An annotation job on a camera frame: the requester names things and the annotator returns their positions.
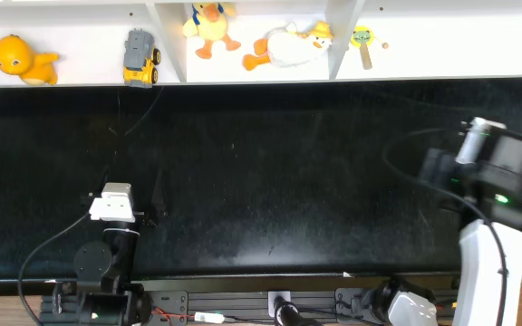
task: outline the duck wearing yellow hat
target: duck wearing yellow hat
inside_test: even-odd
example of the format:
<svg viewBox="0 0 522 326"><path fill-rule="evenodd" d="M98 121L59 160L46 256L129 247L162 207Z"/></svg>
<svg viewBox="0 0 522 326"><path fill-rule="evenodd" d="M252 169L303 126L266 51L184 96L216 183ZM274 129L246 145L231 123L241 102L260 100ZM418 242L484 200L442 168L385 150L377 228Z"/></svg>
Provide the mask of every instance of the duck wearing yellow hat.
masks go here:
<svg viewBox="0 0 522 326"><path fill-rule="evenodd" d="M18 75L31 86L45 83L55 85L58 75L52 62L58 59L57 53L36 53L16 35L9 35L0 40L0 70L10 75Z"/></svg>
<svg viewBox="0 0 522 326"><path fill-rule="evenodd" d="M183 26L182 31L186 37L193 37L198 34L205 40L205 45L197 50L197 55L200 58L210 59L213 56L211 50L216 41L223 41L227 46L227 51L235 51L241 47L241 43L233 41L227 34L228 20L226 15L233 17L237 14L234 5L194 3L192 10L193 14Z"/></svg>
<svg viewBox="0 0 522 326"><path fill-rule="evenodd" d="M243 66L248 71L265 63L277 67L294 67L313 61L327 52L334 36L330 25L318 22L307 34L297 32L297 26L291 23L286 28L278 28L269 33L267 38L255 42L255 55L243 58Z"/></svg>

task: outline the green light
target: green light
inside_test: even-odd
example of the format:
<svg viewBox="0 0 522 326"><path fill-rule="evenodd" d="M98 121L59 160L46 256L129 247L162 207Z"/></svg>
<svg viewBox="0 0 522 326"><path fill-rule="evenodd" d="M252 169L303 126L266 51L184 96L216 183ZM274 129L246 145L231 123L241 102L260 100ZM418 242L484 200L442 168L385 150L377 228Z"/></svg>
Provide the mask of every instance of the green light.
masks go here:
<svg viewBox="0 0 522 326"><path fill-rule="evenodd" d="M504 196L502 196L502 195L495 195L495 199L496 199L499 203L503 203L503 204L508 203L508 198L507 198L507 197L504 197Z"/></svg>

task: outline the toy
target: toy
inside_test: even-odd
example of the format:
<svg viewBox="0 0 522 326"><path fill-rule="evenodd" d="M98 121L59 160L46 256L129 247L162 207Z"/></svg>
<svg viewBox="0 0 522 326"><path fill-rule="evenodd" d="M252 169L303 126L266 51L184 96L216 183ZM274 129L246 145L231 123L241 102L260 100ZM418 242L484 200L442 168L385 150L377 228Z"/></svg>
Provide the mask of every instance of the toy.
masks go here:
<svg viewBox="0 0 522 326"><path fill-rule="evenodd" d="M366 26L356 26L353 30L352 40L350 43L360 49L360 55L362 56L362 66L365 70L372 68L372 58L370 58L370 51L368 46L372 45L373 40L376 37L373 35L372 29ZM388 49L389 45L384 42L382 43L382 49Z"/></svg>
<svg viewBox="0 0 522 326"><path fill-rule="evenodd" d="M282 68L304 64L326 53L333 38L326 22L318 22L308 34L298 33L295 24L291 23L285 29L275 29L267 38L256 41L257 56L246 55L243 65L252 71L258 65L270 62Z"/></svg>
<svg viewBox="0 0 522 326"><path fill-rule="evenodd" d="M235 51L241 47L241 43L231 40L227 34L228 21L225 17L233 17L237 9L232 4L226 3L194 3L192 5L193 15L185 23L182 31L187 37L198 34L205 45L196 51L202 59L210 59L213 43L223 41L227 45L227 51Z"/></svg>
<svg viewBox="0 0 522 326"><path fill-rule="evenodd" d="M124 84L151 88L159 80L155 66L160 63L160 51L154 46L154 37L142 30L129 31L124 47Z"/></svg>
<svg viewBox="0 0 522 326"><path fill-rule="evenodd" d="M10 75L18 75L31 86L45 83L55 85L58 75L52 62L57 61L57 53L36 53L17 35L9 35L0 40L0 70Z"/></svg>

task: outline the orange plastic duck toy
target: orange plastic duck toy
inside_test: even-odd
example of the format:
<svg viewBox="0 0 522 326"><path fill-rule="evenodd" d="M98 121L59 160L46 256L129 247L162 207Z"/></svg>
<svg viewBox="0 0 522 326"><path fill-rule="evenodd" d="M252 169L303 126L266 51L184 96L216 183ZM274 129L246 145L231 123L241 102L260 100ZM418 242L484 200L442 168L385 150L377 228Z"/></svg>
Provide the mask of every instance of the orange plastic duck toy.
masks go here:
<svg viewBox="0 0 522 326"><path fill-rule="evenodd" d="M57 53L36 53L19 36L9 35L0 40L0 69L10 75L18 75L26 84L39 86L55 85L58 75L52 62Z"/></svg>

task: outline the yellow hat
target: yellow hat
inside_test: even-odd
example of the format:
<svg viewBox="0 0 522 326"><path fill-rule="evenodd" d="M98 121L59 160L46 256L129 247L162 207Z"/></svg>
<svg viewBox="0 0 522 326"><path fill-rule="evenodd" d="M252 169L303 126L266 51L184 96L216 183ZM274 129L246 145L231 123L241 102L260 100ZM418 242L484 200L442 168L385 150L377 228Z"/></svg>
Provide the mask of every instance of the yellow hat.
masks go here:
<svg viewBox="0 0 522 326"><path fill-rule="evenodd" d="M330 25L326 22L317 22L314 29L309 32L309 34L323 38L334 38L330 32Z"/></svg>

